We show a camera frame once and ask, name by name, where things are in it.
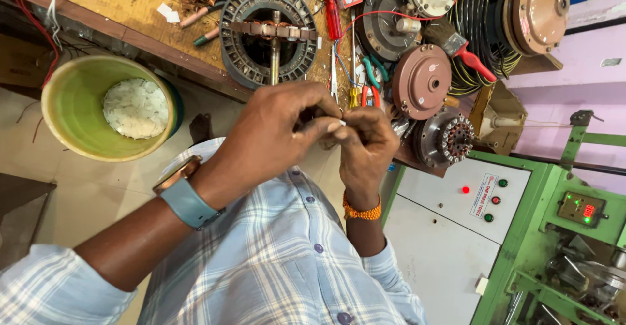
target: person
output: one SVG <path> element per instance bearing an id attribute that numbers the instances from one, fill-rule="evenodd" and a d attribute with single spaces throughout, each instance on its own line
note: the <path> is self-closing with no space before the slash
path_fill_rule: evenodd
<path id="1" fill-rule="evenodd" d="M 315 116 L 294 131 L 305 110 Z M 346 233 L 295 166 L 319 140 L 341 145 Z M 227 137 L 166 168 L 200 155 L 188 181 L 74 249 L 33 245 L 5 269 L 1 322 L 113 324 L 152 273 L 139 324 L 426 325 L 379 220 L 378 187 L 398 145 L 382 111 L 342 113 L 319 83 L 258 89 Z M 178 182 L 218 216 L 199 231 L 179 209 L 196 205 L 166 195 Z"/>

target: light blue checked shirt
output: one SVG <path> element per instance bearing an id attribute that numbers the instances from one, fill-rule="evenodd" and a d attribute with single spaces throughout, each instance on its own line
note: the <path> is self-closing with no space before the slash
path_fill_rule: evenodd
<path id="1" fill-rule="evenodd" d="M 210 158 L 223 138 L 193 146 Z M 72 249 L 34 245 L 0 274 L 2 324 L 113 324 L 136 292 Z M 360 258 L 324 193 L 293 167 L 233 202 L 153 272 L 139 324 L 419 324 L 391 244 Z"/>

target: blue watch strap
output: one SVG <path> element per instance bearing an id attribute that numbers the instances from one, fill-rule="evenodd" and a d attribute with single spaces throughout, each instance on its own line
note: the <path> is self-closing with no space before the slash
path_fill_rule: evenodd
<path id="1" fill-rule="evenodd" d="M 200 198 L 192 185 L 184 178 L 162 191 L 161 198 L 168 203 L 182 222 L 194 229 L 199 229 L 219 214 Z"/>

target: red-handled pliers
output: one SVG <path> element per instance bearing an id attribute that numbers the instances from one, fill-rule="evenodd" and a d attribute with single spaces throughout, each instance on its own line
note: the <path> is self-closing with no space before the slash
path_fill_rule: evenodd
<path id="1" fill-rule="evenodd" d="M 367 93 L 369 92 L 369 88 L 372 88 L 372 94 L 374 94 L 374 105 L 378 108 L 380 107 L 380 97 L 378 95 L 378 90 L 374 86 L 363 86 L 363 94 L 361 95 L 361 106 L 367 106 Z"/>

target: coiled black wire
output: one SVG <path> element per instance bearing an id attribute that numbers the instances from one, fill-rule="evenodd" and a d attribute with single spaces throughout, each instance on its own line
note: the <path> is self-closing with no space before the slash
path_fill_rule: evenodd
<path id="1" fill-rule="evenodd" d="M 474 53 L 483 65 L 492 73 L 508 78 L 520 60 L 521 55 L 508 44 L 497 42 L 490 44 L 487 39 L 488 21 L 487 8 L 490 0 L 458 0 L 447 18 L 456 30 L 470 43 L 468 50 Z M 452 89 L 450 95 L 470 95 L 492 83 L 478 72 L 466 66 L 460 57 L 451 59 Z"/>

